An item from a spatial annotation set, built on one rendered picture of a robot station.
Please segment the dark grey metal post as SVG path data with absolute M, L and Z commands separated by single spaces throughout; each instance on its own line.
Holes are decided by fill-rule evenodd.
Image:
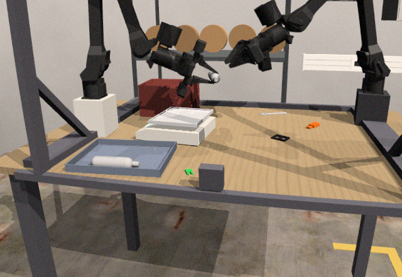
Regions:
M 6 4 L 33 172 L 34 175 L 42 175 L 51 166 L 40 97 L 81 136 L 88 137 L 92 133 L 36 76 L 26 0 L 6 0 Z

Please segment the red open box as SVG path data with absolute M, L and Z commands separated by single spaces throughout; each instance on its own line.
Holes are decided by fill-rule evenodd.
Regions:
M 140 85 L 139 111 L 142 117 L 155 117 L 169 107 L 200 108 L 199 83 L 187 85 L 185 98 L 177 95 L 183 79 L 150 79 Z M 168 85 L 168 86 L 164 86 Z

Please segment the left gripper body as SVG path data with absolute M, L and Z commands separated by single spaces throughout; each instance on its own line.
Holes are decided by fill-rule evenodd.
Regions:
M 196 42 L 196 44 L 195 44 L 195 46 L 194 46 L 194 48 L 193 48 L 193 51 L 194 51 L 195 53 L 193 54 L 193 55 L 194 55 L 194 58 L 193 58 L 193 61 L 192 61 L 192 62 L 194 62 L 195 64 L 196 64 L 196 63 L 200 63 L 201 58 L 202 58 L 202 56 L 200 55 L 200 53 L 203 53 L 203 52 L 204 52 L 204 49 L 205 49 L 206 44 L 207 44 L 207 42 L 205 42 L 205 41 L 203 41 L 203 40 L 200 40 L 200 39 L 197 40 L 197 42 Z M 182 56 L 181 54 L 179 54 L 179 53 L 177 53 L 177 52 L 173 52 L 173 55 L 172 55 L 172 58 L 171 58 L 171 60 L 170 60 L 168 69 L 172 70 L 172 67 L 173 67 L 174 65 L 177 66 L 177 63 L 178 63 L 178 60 L 176 59 L 177 55 L 178 55 L 178 57 L 179 57 L 179 55 Z M 174 70 L 172 70 L 172 71 L 174 71 Z M 178 96 L 185 98 L 185 95 L 186 95 L 187 90 L 188 90 L 188 89 L 187 89 L 187 85 L 191 85 L 192 80 L 193 80 L 193 77 L 192 77 L 192 76 L 191 76 L 190 78 L 184 77 L 183 82 L 181 82 L 181 83 L 179 84 L 178 88 L 177 88 L 177 95 L 178 95 Z M 186 85 L 186 86 L 185 86 L 185 85 Z

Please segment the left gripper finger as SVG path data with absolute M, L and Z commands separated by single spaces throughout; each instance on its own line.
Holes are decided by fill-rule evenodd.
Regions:
M 197 77 L 193 75 L 193 80 L 190 86 L 192 86 L 193 84 L 197 84 L 197 83 L 204 83 L 204 84 L 214 84 L 213 82 L 211 82 L 210 80 L 207 79 L 203 79 L 201 77 Z
M 212 67 L 210 67 L 210 66 L 204 61 L 204 56 L 203 56 L 203 55 L 201 55 L 201 56 L 202 56 L 201 61 L 200 61 L 200 63 L 198 63 L 198 64 L 199 64 L 200 66 L 203 66 L 203 67 L 205 67 L 206 69 L 208 69 L 208 70 L 210 70 L 210 71 L 212 71 L 212 72 L 218 74 L 217 71 L 215 71 Z

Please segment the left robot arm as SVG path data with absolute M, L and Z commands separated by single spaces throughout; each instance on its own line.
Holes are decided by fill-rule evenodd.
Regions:
M 153 64 L 168 68 L 173 51 L 160 45 L 172 48 L 176 46 L 182 29 L 174 27 L 167 23 L 161 22 L 157 39 L 149 41 L 144 31 L 140 27 L 134 6 L 131 0 L 117 0 L 121 8 L 126 26 L 129 32 L 129 42 L 132 54 L 137 58 L 145 58 L 149 55 L 151 49 L 156 42 L 160 42 L 156 51 L 153 51 L 147 64 L 152 68 Z M 89 6 L 89 35 L 90 47 L 87 54 L 86 68 L 80 74 L 84 96 L 81 99 L 101 99 L 106 96 L 106 83 L 102 78 L 104 72 L 108 69 L 111 51 L 106 51 L 104 46 L 104 29 L 103 29 L 103 10 L 102 0 L 88 0 Z M 184 58 L 184 59 L 183 59 Z M 173 66 L 172 70 L 178 74 L 190 78 L 195 68 L 193 63 L 194 56 L 187 52 L 183 52 L 182 56 L 177 55 L 177 66 Z M 174 68 L 174 69 L 173 69 Z

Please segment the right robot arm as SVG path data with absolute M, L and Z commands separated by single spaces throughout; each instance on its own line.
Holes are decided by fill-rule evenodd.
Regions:
M 314 14 L 326 1 L 308 0 L 288 16 L 280 13 L 275 0 L 260 5 L 254 11 L 263 26 L 270 27 L 276 23 L 266 30 L 274 46 L 283 41 L 292 44 L 294 36 L 291 36 L 288 31 L 297 33 L 304 31 L 312 21 Z M 362 91 L 365 94 L 384 94 L 385 77 L 389 76 L 391 70 L 385 64 L 383 52 L 377 43 L 373 0 L 356 1 L 362 40 L 360 51 L 356 51 L 357 63 L 365 73 L 365 78 L 362 80 Z

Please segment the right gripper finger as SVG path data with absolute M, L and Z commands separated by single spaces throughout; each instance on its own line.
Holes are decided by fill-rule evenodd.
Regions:
M 229 56 L 226 58 L 226 60 L 224 61 L 225 64 L 231 63 L 231 61 L 233 61 L 233 59 L 238 55 L 238 53 L 241 51 L 241 48 L 239 46 L 239 44 L 236 44 L 236 46 L 234 47 L 234 49 L 231 51 L 231 53 L 229 54 Z
M 251 63 L 251 64 L 256 64 L 255 61 L 253 60 L 249 50 L 244 47 L 239 53 L 238 55 L 233 59 L 233 61 L 231 61 L 231 63 L 229 64 L 230 68 L 234 68 L 240 65 L 243 65 L 245 63 Z

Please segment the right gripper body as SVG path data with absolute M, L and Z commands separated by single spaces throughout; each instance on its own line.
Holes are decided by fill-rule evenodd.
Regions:
M 252 43 L 250 43 L 250 45 L 247 45 L 248 42 L 249 43 L 252 42 Z M 250 49 L 249 52 L 250 52 L 253 60 L 258 65 L 260 63 L 264 62 L 265 57 L 263 55 L 263 52 L 265 52 L 268 49 L 271 51 L 274 47 L 274 43 L 266 31 L 264 31 L 263 33 L 259 33 L 258 36 L 254 37 L 252 40 L 249 39 L 248 42 L 246 40 L 240 40 L 237 43 L 239 44 L 241 49 L 243 49 L 244 46 L 248 50 Z M 256 45 L 256 44 L 258 44 L 258 45 Z

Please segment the grey bottle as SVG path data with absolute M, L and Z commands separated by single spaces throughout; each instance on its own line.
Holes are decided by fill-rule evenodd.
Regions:
M 95 156 L 91 159 L 94 166 L 118 166 L 118 167 L 139 167 L 139 161 L 133 161 L 128 157 L 116 156 Z

